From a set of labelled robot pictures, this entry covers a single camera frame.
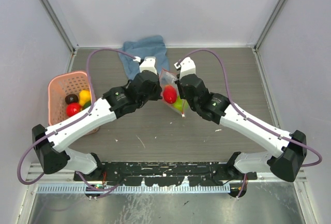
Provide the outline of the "green apple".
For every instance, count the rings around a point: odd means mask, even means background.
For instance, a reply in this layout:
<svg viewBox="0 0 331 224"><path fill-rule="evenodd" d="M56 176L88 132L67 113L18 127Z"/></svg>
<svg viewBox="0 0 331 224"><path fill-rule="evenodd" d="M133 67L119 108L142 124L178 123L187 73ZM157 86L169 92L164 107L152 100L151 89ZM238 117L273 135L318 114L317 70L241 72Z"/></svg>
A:
<svg viewBox="0 0 331 224"><path fill-rule="evenodd" d="M183 101L180 97L177 97L176 101L172 104L172 106L179 110L180 112L183 111Z"/></svg>

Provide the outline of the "clear orange zip bag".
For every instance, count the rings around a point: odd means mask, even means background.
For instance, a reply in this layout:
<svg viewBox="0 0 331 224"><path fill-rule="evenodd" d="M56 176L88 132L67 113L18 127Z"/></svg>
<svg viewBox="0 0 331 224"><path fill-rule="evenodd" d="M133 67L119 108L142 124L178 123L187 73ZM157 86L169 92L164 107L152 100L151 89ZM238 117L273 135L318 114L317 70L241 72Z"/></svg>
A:
<svg viewBox="0 0 331 224"><path fill-rule="evenodd" d="M161 96L162 96L162 101L163 103L168 106L170 109L172 109L173 111L175 111L176 113L178 113L182 118L185 118L186 115L185 115L185 112L188 108L188 103L186 100L182 99L183 101L183 111L180 112L179 110L175 109L172 104L168 104L167 102L165 102L165 100L163 99L163 89L166 85L171 85L173 86L176 91L177 91L177 97L180 97L179 95L179 91L178 91L178 88L177 88L177 85L175 83L175 81L177 80L177 77L174 73L171 73L165 69L162 69L161 71L161 74L159 76L159 81L160 81L160 86L161 86L161 89L162 89L162 92L161 92Z"/></svg>

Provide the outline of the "red yellow mango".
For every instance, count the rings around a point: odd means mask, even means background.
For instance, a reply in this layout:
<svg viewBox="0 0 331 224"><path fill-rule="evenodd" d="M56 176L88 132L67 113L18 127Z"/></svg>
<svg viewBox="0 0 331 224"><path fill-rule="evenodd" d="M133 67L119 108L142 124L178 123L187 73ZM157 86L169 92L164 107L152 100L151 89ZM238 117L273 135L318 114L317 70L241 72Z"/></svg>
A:
<svg viewBox="0 0 331 224"><path fill-rule="evenodd" d="M166 85L163 89L163 99L168 104L174 104L177 100L177 91L171 85Z"/></svg>

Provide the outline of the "red apple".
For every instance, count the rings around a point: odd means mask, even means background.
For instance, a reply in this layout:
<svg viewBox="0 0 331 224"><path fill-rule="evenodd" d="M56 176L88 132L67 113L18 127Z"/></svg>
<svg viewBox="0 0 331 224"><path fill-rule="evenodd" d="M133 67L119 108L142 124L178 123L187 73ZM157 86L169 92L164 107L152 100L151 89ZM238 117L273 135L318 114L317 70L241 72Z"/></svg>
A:
<svg viewBox="0 0 331 224"><path fill-rule="evenodd" d="M72 117L81 111L82 107L79 103L73 102L67 105L66 114L68 117Z"/></svg>

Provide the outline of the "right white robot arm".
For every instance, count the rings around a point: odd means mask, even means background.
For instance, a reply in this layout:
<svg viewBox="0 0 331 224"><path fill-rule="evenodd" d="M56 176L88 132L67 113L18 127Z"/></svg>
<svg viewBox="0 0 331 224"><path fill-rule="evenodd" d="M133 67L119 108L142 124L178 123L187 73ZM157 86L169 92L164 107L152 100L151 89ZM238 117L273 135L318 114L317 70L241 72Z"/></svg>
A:
<svg viewBox="0 0 331 224"><path fill-rule="evenodd" d="M231 128L266 150L251 154L235 152L227 163L230 178L237 180L245 173L270 171L283 181L295 181L307 156L303 132L290 133L256 118L231 104L228 97L209 92L196 74L177 76L175 83L180 97L201 118Z"/></svg>

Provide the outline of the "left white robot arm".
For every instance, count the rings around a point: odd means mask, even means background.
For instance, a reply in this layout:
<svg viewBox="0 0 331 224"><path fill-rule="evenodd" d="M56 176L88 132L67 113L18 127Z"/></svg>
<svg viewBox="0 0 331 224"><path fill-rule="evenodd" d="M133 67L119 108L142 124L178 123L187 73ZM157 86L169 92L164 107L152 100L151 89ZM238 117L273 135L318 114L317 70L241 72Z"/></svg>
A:
<svg viewBox="0 0 331 224"><path fill-rule="evenodd" d="M92 181L101 179L103 167L97 155L77 152L69 146L99 126L133 113L149 100L157 101L160 98L159 76L145 70L125 86L110 89L90 108L67 120L47 128L42 125L35 126L33 137L42 139L40 143L36 143L35 152L44 174L67 169L79 171Z"/></svg>

